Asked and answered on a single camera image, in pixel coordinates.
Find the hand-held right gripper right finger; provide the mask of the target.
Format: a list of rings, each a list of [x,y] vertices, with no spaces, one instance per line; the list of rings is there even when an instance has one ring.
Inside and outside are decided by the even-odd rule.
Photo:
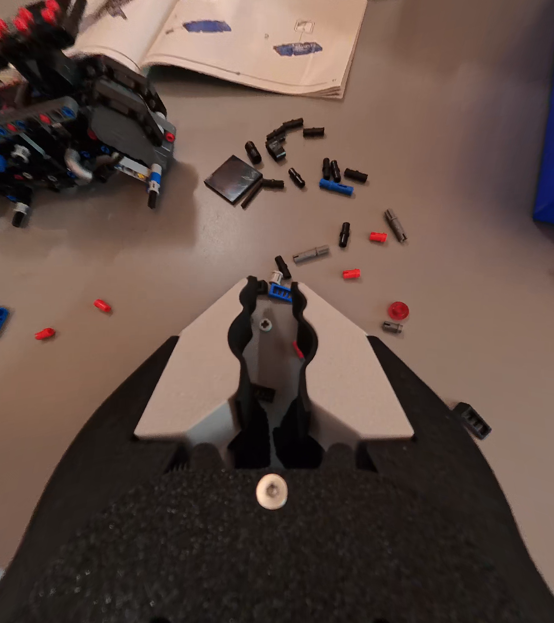
[[[368,335],[310,287],[292,285],[299,377],[299,430],[321,448],[411,439],[413,426]]]

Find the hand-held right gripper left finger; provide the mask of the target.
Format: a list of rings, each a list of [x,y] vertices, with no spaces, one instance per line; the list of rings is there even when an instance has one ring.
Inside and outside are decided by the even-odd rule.
[[[256,301],[257,278],[248,276],[180,332],[134,429],[137,439],[228,449],[242,430],[236,394]]]

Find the lego truck model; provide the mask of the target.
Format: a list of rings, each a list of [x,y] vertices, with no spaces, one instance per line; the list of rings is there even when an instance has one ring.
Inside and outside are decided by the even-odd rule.
[[[156,207],[177,130],[153,84],[99,51],[65,53],[84,27],[129,23],[130,1],[35,1],[0,19],[0,197],[13,227],[30,220],[33,194],[141,181]]]

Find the black lego connector block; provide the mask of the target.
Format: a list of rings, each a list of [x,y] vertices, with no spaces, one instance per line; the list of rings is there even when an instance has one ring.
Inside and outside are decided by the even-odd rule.
[[[484,440],[491,433],[491,426],[470,404],[458,402],[452,409],[452,412],[476,439]]]

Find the scatter of small lego pieces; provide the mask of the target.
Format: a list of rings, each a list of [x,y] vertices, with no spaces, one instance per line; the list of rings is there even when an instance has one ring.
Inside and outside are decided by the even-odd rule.
[[[265,147],[274,160],[279,161],[285,157],[286,154],[282,148],[282,144],[285,141],[286,133],[290,130],[298,128],[303,128],[304,138],[316,138],[324,136],[324,127],[304,127],[303,118],[296,118],[286,121],[281,124],[280,127],[273,129],[273,131],[268,133],[265,137]],[[253,164],[259,164],[261,162],[259,152],[257,151],[252,141],[247,141],[244,148]],[[365,183],[367,181],[366,174],[350,168],[347,168],[344,171],[344,174],[345,177],[353,181],[358,181],[360,183]],[[289,169],[289,176],[291,180],[295,182],[298,188],[304,188],[304,180],[298,174],[298,172],[296,172],[295,169]],[[246,193],[245,198],[242,200],[241,207],[245,209],[249,205],[249,203],[253,201],[254,197],[259,193],[259,191],[261,191],[263,188],[282,189],[283,187],[284,183],[281,180],[266,179],[262,177],[261,179],[258,179],[258,181],[252,184],[252,186],[250,187],[250,191]],[[336,192],[338,194],[348,197],[351,197],[354,191],[353,186],[341,183],[341,174],[337,162],[328,160],[327,158],[323,160],[322,178],[319,181],[319,188],[329,192]],[[384,218],[387,224],[390,226],[390,229],[396,236],[398,242],[401,244],[406,242],[408,237],[406,236],[405,230],[395,212],[391,209],[386,210],[384,212]],[[340,248],[345,248],[347,246],[350,232],[349,227],[350,225],[348,223],[342,226],[339,237]],[[372,242],[382,243],[387,240],[387,235],[384,232],[371,232],[369,239]],[[299,254],[297,261],[306,261],[307,259],[319,257],[320,250],[315,249],[315,255],[313,253],[305,253],[302,255]],[[357,278],[359,277],[359,274],[360,273],[356,270],[347,270],[343,272],[343,277]],[[406,306],[406,304],[402,303],[401,301],[396,301],[392,303],[388,308],[388,314],[394,320],[404,320],[409,316],[409,313],[410,311],[408,309],[408,306]],[[397,322],[385,321],[382,323],[382,330],[388,333],[399,335],[403,332],[403,325]]]

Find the dark square lego tile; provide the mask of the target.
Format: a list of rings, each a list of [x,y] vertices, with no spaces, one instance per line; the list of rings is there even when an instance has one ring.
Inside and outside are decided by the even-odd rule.
[[[263,175],[257,168],[233,154],[204,180],[204,185],[229,204],[236,205],[262,180]]]

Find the open instruction booklet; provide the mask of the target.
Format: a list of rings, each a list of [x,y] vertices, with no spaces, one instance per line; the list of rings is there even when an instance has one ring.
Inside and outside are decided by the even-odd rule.
[[[367,1],[87,1],[68,56],[342,99]]]

